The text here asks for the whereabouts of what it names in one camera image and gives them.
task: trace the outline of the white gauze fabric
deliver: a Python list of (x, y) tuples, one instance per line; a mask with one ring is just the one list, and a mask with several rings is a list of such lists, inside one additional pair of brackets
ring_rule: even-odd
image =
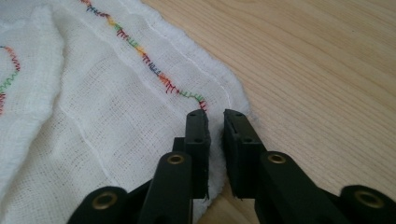
[(63, 46), (47, 7), (26, 21), (0, 21), (0, 202), (50, 117)]
[(187, 114), (202, 107), (210, 200), (194, 201), (196, 222), (225, 178), (223, 111), (248, 112), (240, 83), (140, 1), (48, 2), (64, 39), (61, 92), (6, 191), (1, 222), (65, 223), (95, 189), (139, 187), (184, 136)]

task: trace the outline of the wooden surface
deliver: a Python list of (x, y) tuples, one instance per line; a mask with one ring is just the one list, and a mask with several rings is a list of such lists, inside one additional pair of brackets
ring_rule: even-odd
[[(321, 188), (396, 200), (394, 0), (143, 0), (242, 82), (269, 150)], [(200, 223), (258, 223), (229, 186)]]

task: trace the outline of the metal ring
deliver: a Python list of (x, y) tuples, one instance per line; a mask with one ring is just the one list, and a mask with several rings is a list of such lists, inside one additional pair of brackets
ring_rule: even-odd
[(355, 198), (362, 204), (372, 207), (372, 208), (382, 208), (384, 206), (384, 201), (380, 199), (375, 194), (366, 191), (358, 190), (355, 192)]
[(278, 163), (278, 164), (286, 162), (286, 158), (281, 156), (281, 155), (279, 155), (279, 154), (271, 154), (271, 155), (269, 155), (268, 156), (268, 160), (273, 162), (273, 163)]
[[(101, 202), (105, 197), (109, 197), (109, 200)], [(112, 191), (105, 191), (99, 194), (92, 202), (92, 207), (96, 210), (104, 210), (112, 206), (117, 202), (117, 194)]]
[(174, 165), (181, 164), (183, 161), (184, 161), (184, 157), (177, 154), (168, 157), (168, 162)]

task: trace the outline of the colorful stitching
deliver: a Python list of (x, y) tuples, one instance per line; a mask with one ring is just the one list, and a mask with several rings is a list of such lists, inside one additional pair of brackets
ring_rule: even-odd
[(3, 107), (6, 101), (6, 94), (1, 92), (0, 93), (0, 116), (3, 114)]
[(9, 75), (6, 80), (0, 85), (0, 116), (4, 112), (4, 105), (6, 101), (6, 94), (4, 91), (11, 86), (12, 82), (15, 80), (15, 77), (21, 71), (21, 64), (17, 59), (17, 55), (15, 54), (14, 50), (7, 46), (0, 46), (0, 49), (5, 49), (9, 57), (11, 58), (12, 63), (14, 63), (15, 71)]
[(11, 75), (6, 78), (6, 80), (0, 85), (0, 93), (4, 92), (9, 86), (11, 86), (12, 82), (15, 80), (15, 77), (21, 71), (21, 64), (17, 59), (17, 55), (14, 50), (10, 47), (0, 46), (0, 48), (5, 49), (9, 56), (11, 57), (11, 61), (14, 63), (15, 71), (11, 73)]
[(157, 67), (157, 65), (150, 59), (144, 48), (141, 47), (135, 39), (133, 39), (130, 35), (128, 35), (123, 30), (123, 28), (114, 21), (114, 19), (109, 14), (101, 12), (97, 8), (93, 7), (90, 0), (80, 0), (80, 1), (87, 6), (87, 10), (86, 10), (87, 12), (89, 11), (92, 12), (95, 16), (106, 18), (107, 23), (110, 26), (113, 26), (114, 29), (116, 30), (116, 36), (125, 40), (131, 47), (133, 47), (137, 51), (137, 53), (142, 57), (143, 63), (148, 67), (149, 70), (151, 70), (151, 72), (153, 72), (159, 78), (161, 83), (165, 86), (166, 93), (175, 93), (184, 96), (186, 98), (193, 98), (198, 102), (201, 109), (206, 110), (206, 100), (204, 96), (197, 93), (193, 93), (191, 91), (183, 91), (178, 87), (176, 87), (176, 85), (173, 84), (171, 79), (167, 77), (166, 74), (163, 73)]

